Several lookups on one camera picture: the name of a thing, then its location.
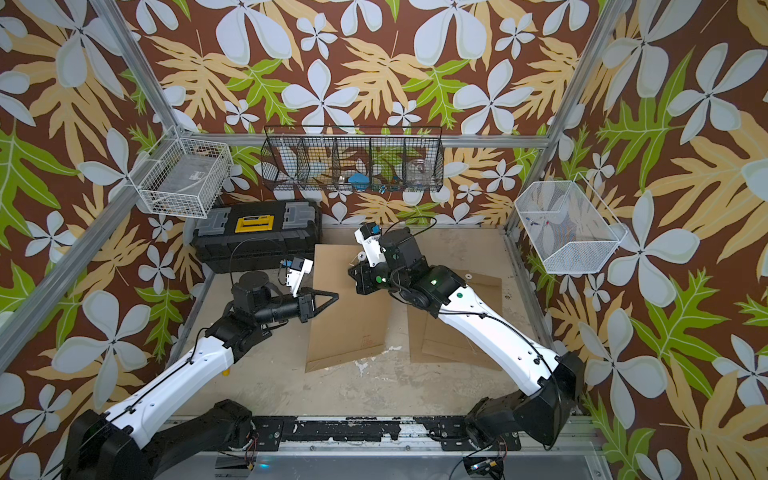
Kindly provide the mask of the brown kraft file bag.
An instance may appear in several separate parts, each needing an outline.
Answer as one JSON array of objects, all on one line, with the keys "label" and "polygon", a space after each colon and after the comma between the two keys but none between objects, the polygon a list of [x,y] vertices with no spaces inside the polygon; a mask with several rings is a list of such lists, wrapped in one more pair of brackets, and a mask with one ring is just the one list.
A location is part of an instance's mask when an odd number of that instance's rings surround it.
[{"label": "brown kraft file bag", "polygon": [[358,253],[352,245],[315,247],[313,287],[339,299],[310,321],[305,371],[318,371],[372,357],[385,349],[392,300],[384,291],[359,295],[348,269]]}]

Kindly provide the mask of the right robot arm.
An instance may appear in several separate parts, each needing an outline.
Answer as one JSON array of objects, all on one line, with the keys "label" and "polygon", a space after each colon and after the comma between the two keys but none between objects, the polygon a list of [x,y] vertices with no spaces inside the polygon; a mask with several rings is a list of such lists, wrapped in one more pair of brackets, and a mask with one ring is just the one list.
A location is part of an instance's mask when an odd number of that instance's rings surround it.
[{"label": "right robot arm", "polygon": [[471,442],[485,447],[524,432],[552,448],[584,390],[579,355],[557,353],[531,339],[494,311],[465,277],[429,264],[409,228],[384,230],[368,222],[355,239],[362,252],[348,274],[358,294],[387,291],[430,314],[472,341],[516,384],[517,391],[483,398],[466,415]]}]

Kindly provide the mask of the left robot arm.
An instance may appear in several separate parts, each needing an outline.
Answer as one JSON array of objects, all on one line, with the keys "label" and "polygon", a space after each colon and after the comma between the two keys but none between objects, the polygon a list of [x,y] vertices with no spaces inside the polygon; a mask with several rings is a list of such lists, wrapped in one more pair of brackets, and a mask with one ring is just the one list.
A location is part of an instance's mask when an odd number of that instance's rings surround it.
[{"label": "left robot arm", "polygon": [[292,319],[303,323],[335,303],[335,292],[299,282],[282,293],[262,271],[233,284],[222,316],[202,329],[190,351],[128,399],[69,429],[60,479],[153,479],[202,451],[221,450],[247,463],[259,441],[251,411],[233,401],[171,428],[165,423],[216,376]]}]

